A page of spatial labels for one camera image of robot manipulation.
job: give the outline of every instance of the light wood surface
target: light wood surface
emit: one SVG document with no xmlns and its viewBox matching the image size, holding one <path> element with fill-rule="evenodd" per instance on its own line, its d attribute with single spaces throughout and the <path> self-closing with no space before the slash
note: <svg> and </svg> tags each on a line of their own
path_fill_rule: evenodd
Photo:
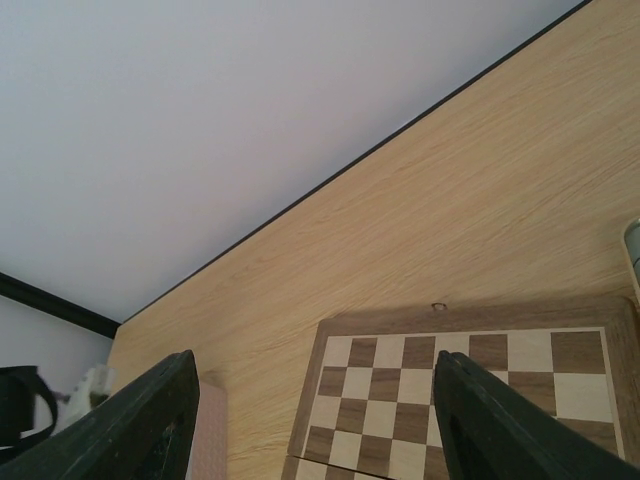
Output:
<svg viewBox="0 0 640 480">
<path fill-rule="evenodd" d="M 278 478 L 321 319 L 633 295 L 638 52 L 640 2 L 587 5 L 121 327 L 118 385 L 193 349 L 229 395 L 230 478 Z"/>
</svg>

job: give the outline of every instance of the dark brown square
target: dark brown square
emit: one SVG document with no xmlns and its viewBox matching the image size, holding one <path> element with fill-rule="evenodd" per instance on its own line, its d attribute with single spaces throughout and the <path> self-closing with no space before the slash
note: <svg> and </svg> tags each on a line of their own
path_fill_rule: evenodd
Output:
<svg viewBox="0 0 640 480">
<path fill-rule="evenodd" d="M 613 423 L 569 420 L 566 418 L 559 418 L 558 421 L 574 432 L 579 433 L 587 440 L 591 440 L 596 445 L 599 445 L 614 455 L 618 455 L 616 432 L 613 428 Z"/>
<path fill-rule="evenodd" d="M 471 335 L 469 358 L 487 370 L 506 371 L 508 366 L 506 335 Z"/>
<path fill-rule="evenodd" d="M 399 403 L 396 407 L 396 423 L 393 438 L 413 443 L 427 443 L 429 405 Z"/>
<path fill-rule="evenodd" d="M 509 386 L 549 415 L 556 414 L 553 373 L 509 372 Z"/>
<path fill-rule="evenodd" d="M 329 463 L 333 430 L 329 428 L 311 427 L 307 438 L 307 449 L 304 458 L 314 462 Z"/>
<path fill-rule="evenodd" d="M 371 373 L 369 400 L 397 402 L 400 371 L 399 368 L 374 368 Z"/>
<path fill-rule="evenodd" d="M 377 338 L 354 338 L 349 354 L 350 367 L 373 367 Z"/>
<path fill-rule="evenodd" d="M 344 468 L 332 467 L 327 468 L 327 474 L 325 480 L 353 480 L 356 476 L 356 472 L 353 470 L 345 470 Z"/>
<path fill-rule="evenodd" d="M 556 373 L 606 373 L 600 332 L 552 333 L 551 355 Z"/>
<path fill-rule="evenodd" d="M 324 367 L 320 377 L 318 395 L 341 397 L 346 374 L 347 369 L 345 367 Z"/>
<path fill-rule="evenodd" d="M 296 457 L 289 457 L 284 459 L 284 468 L 282 469 L 281 480 L 296 480 L 298 474 L 298 463 L 300 460 Z"/>
<path fill-rule="evenodd" d="M 407 337 L 404 340 L 402 368 L 433 368 L 436 337 Z"/>
<path fill-rule="evenodd" d="M 449 470 L 444 459 L 444 450 L 427 446 L 427 456 L 424 465 L 425 480 L 449 480 Z"/>
<path fill-rule="evenodd" d="M 340 400 L 336 430 L 351 433 L 362 433 L 364 414 L 367 411 L 366 400 L 343 398 Z"/>
<path fill-rule="evenodd" d="M 391 439 L 363 435 L 360 442 L 358 471 L 386 477 L 389 475 Z"/>
</svg>

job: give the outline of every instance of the black edge trim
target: black edge trim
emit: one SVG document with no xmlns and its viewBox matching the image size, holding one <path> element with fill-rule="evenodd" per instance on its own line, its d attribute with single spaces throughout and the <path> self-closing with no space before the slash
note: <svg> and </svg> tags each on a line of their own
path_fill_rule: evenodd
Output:
<svg viewBox="0 0 640 480">
<path fill-rule="evenodd" d="M 449 100 L 451 100 L 453 97 L 455 97 L 456 95 L 458 95 L 460 92 L 462 92 L 463 90 L 466 90 L 468 87 L 470 87 L 471 85 L 473 85 L 474 83 L 476 83 L 478 80 L 480 80 L 482 77 L 484 77 L 485 75 L 487 75 L 488 73 L 490 73 L 491 71 L 495 70 L 497 67 L 499 67 L 500 65 L 502 65 L 504 62 L 506 62 L 507 60 L 509 60 L 511 57 L 513 57 L 514 55 L 516 55 L 517 53 L 519 53 L 521 50 L 524 50 L 526 47 L 528 47 L 531 43 L 533 43 L 534 41 L 536 41 L 537 39 L 539 39 L 540 37 L 542 37 L 545 33 L 549 32 L 550 30 L 552 30 L 553 28 L 557 27 L 559 24 L 561 24 L 562 22 L 564 22 L 567 18 L 569 18 L 571 15 L 573 15 L 574 13 L 576 13 L 578 10 L 582 9 L 585 5 L 591 3 L 592 0 L 583 0 L 581 3 L 579 3 L 578 5 L 576 5 L 575 7 L 573 7 L 571 10 L 569 10 L 567 13 L 565 13 L 564 15 L 562 15 L 560 18 L 558 18 L 557 20 L 555 20 L 554 22 L 550 23 L 549 25 L 547 25 L 545 28 L 543 28 L 542 30 L 540 30 L 538 33 L 536 33 L 534 36 L 530 37 L 528 40 L 525 40 L 523 43 L 521 43 L 519 46 L 517 46 L 516 48 L 514 48 L 513 50 L 511 50 L 509 53 L 507 53 L 505 56 L 503 56 L 502 58 L 498 59 L 496 62 L 494 62 L 493 64 L 489 65 L 487 68 L 485 68 L 482 72 L 480 72 L 479 74 L 477 74 L 475 77 L 473 77 L 471 80 L 469 80 L 468 82 L 464 83 L 462 86 L 458 87 L 457 89 L 455 89 L 453 92 L 451 92 L 449 95 L 447 95 L 446 97 L 444 97 L 442 100 L 440 100 L 439 102 L 437 102 L 435 105 L 433 105 L 432 107 L 428 108 L 427 110 L 425 110 L 423 113 L 421 113 L 420 115 L 418 115 L 416 118 L 414 118 L 413 120 L 411 120 L 409 123 L 407 123 L 406 125 L 404 125 L 403 127 L 399 128 L 398 130 L 396 130 L 395 132 L 393 132 L 391 135 L 389 135 L 387 138 L 385 138 L 384 140 L 382 140 L 381 142 L 379 142 L 378 144 L 376 144 L 374 147 L 370 148 L 369 150 L 367 150 L 366 152 L 364 152 L 362 155 L 360 155 L 358 158 L 356 158 L 355 160 L 353 160 L 351 163 L 349 163 L 347 166 L 341 168 L 340 170 L 338 170 L 335 174 L 331 175 L 329 178 L 327 178 L 324 182 L 322 182 L 320 185 L 318 185 L 317 187 L 313 188 L 312 190 L 310 190 L 309 192 L 307 192 L 305 195 L 303 195 L 302 197 L 300 197 L 298 200 L 296 200 L 295 202 L 293 202 L 291 205 L 289 205 L 288 207 L 286 207 L 284 210 L 281 210 L 280 212 L 276 213 L 273 217 L 271 217 L 269 220 L 267 220 L 266 222 L 264 222 L 262 225 L 260 225 L 259 227 L 255 228 L 254 230 L 252 230 L 250 233 L 248 233 L 247 235 L 245 235 L 244 237 L 242 237 L 240 240 L 238 240 L 236 243 L 234 243 L 233 245 L 231 245 L 229 248 L 227 248 L 226 250 L 224 250 L 222 253 L 220 253 L 219 255 L 217 255 L 215 258 L 213 258 L 212 260 L 210 260 L 209 262 L 205 263 L 202 267 L 200 267 L 199 269 L 197 269 L 195 272 L 193 272 L 191 275 L 185 277 L 183 280 L 181 280 L 180 282 L 178 282 L 177 284 L 175 284 L 173 287 L 171 287 L 169 290 L 167 290 L 166 292 L 164 292 L 162 295 L 160 295 L 158 298 L 156 298 L 155 300 L 152 300 L 151 302 L 149 302 L 147 305 L 145 305 L 144 307 L 142 307 L 140 310 L 138 310 L 136 313 L 134 313 L 133 315 L 131 315 L 129 318 L 127 318 L 124 323 L 128 322 L 129 320 L 131 320 L 133 317 L 135 317 L 136 315 L 138 315 L 140 312 L 142 312 L 143 310 L 146 310 L 147 308 L 149 308 L 151 305 L 153 305 L 154 303 L 156 303 L 158 300 L 160 300 L 162 297 L 168 295 L 169 293 L 171 293 L 173 290 L 175 290 L 176 288 L 178 288 L 180 285 L 182 285 L 183 283 L 185 283 L 187 280 L 189 280 L 191 277 L 197 275 L 198 273 L 200 273 L 202 270 L 204 270 L 205 268 L 207 268 L 209 265 L 211 265 L 213 262 L 215 262 L 216 260 L 218 260 L 220 257 L 226 255 L 227 253 L 229 253 L 231 250 L 233 250 L 234 248 L 236 248 L 238 245 L 240 245 L 241 243 L 244 243 L 246 240 L 248 240 L 249 238 L 251 238 L 252 236 L 254 236 L 256 233 L 258 233 L 260 230 L 262 230 L 263 228 L 265 228 L 266 226 L 268 226 L 270 223 L 276 221 L 278 218 L 280 218 L 282 215 L 284 215 L 285 213 L 287 213 L 289 210 L 291 210 L 292 208 L 298 206 L 299 204 L 301 204 L 302 202 L 304 202 L 307 198 L 309 198 L 311 195 L 313 195 L 314 193 L 316 193 L 318 190 L 320 190 L 321 188 L 325 187 L 326 185 L 328 185 L 329 183 L 333 182 L 336 178 L 338 178 L 340 175 L 342 175 L 343 173 L 345 173 L 347 170 L 353 168 L 355 165 L 357 165 L 358 163 L 360 163 L 362 160 L 364 160 L 366 157 L 368 157 L 369 155 L 371 155 L 373 152 L 375 152 L 376 150 L 378 150 L 379 148 L 383 147 L 384 145 L 386 145 L 387 143 L 389 143 L 391 140 L 393 140 L 394 138 L 396 138 L 398 135 L 400 135 L 401 133 L 403 133 L 405 130 L 408 130 L 409 128 L 411 128 L 412 126 L 414 126 L 416 123 L 418 123 L 420 120 L 422 120 L 424 117 L 426 117 L 427 115 L 429 115 L 431 112 L 437 110 L 439 107 L 441 107 L 443 104 L 445 104 L 446 102 L 448 102 Z"/>
<path fill-rule="evenodd" d="M 118 322 L 4 273 L 0 273 L 0 295 L 107 338 L 115 338 L 116 330 L 120 326 Z"/>
</svg>

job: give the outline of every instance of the white wall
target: white wall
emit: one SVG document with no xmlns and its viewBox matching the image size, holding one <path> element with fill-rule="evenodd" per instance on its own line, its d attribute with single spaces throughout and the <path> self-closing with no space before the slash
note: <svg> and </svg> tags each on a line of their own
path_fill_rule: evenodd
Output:
<svg viewBox="0 0 640 480">
<path fill-rule="evenodd" d="M 111 340 L 68 322 L 0 297 L 0 367 L 37 365 L 49 388 L 71 393 L 97 363 L 106 363 Z M 36 429 L 51 423 L 42 399 Z"/>
<path fill-rule="evenodd" d="M 123 320 L 577 3 L 2 2 L 0 271 Z"/>
</svg>

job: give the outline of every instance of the chessboard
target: chessboard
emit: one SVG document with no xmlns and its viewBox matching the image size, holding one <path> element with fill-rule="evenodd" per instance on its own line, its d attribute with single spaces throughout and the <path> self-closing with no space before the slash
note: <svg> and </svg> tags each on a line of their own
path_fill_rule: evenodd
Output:
<svg viewBox="0 0 640 480">
<path fill-rule="evenodd" d="M 619 299 L 582 302 L 321 322 L 283 478 L 448 478 L 432 393 L 441 350 L 468 355 L 559 422 L 638 463 L 639 378 L 625 371 L 640 360 L 635 312 Z"/>
</svg>

